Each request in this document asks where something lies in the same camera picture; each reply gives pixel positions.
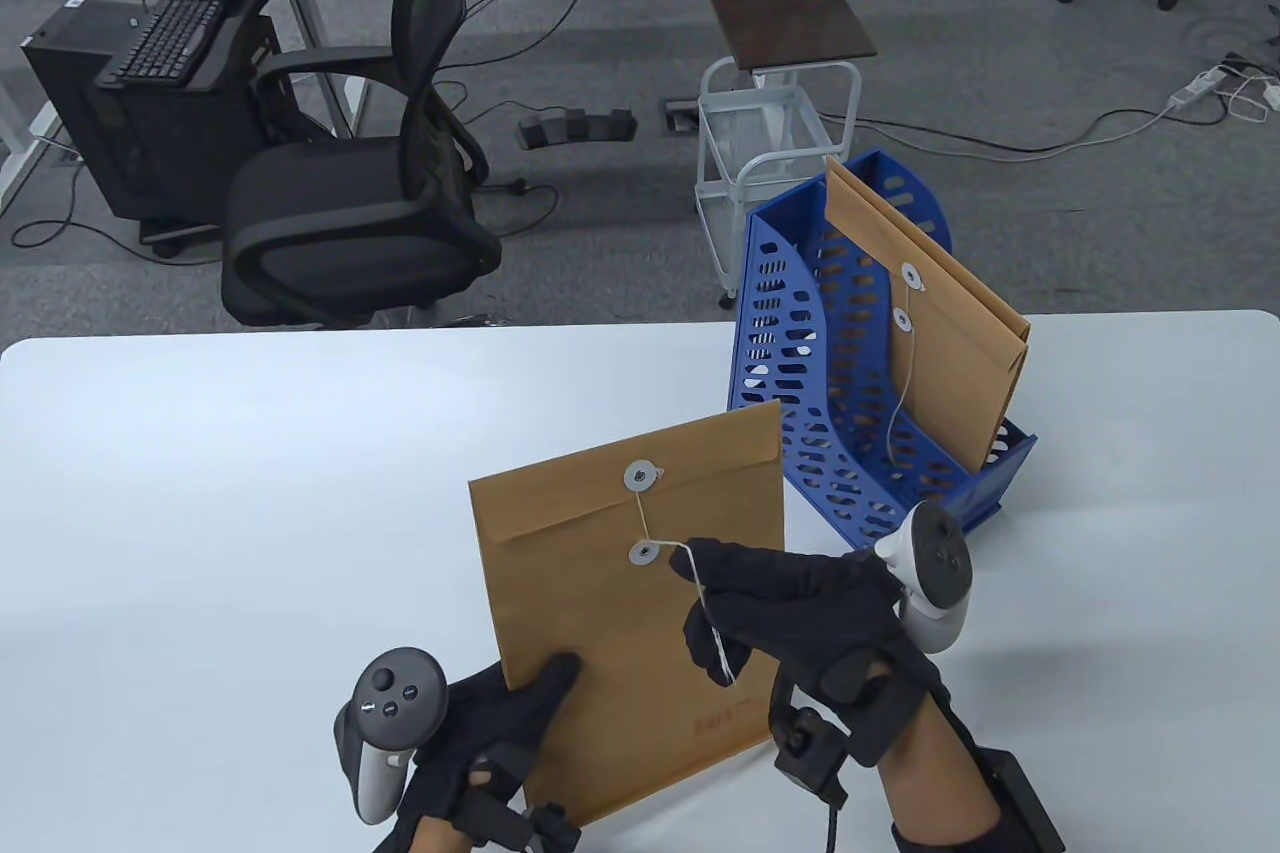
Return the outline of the person's right hand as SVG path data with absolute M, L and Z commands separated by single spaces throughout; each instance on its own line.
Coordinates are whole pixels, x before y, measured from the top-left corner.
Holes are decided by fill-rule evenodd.
M 695 538 L 672 551 L 669 567 L 701 592 L 684 624 L 695 665 L 727 686 L 754 652 L 774 658 L 840 719 L 864 767 L 883 760 L 928 695 L 946 693 L 896 612 L 897 581 L 872 552 L 836 557 Z

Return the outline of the person's left hand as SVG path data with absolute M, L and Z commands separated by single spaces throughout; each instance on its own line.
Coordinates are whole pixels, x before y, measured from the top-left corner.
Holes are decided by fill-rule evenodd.
M 396 826 L 406 831 L 422 818 L 451 821 L 468 792 L 507 806 L 529 776 L 581 667 L 579 654 L 564 652 L 515 690 L 507 686 L 500 663 L 452 683 L 444 719 L 413 753 Z

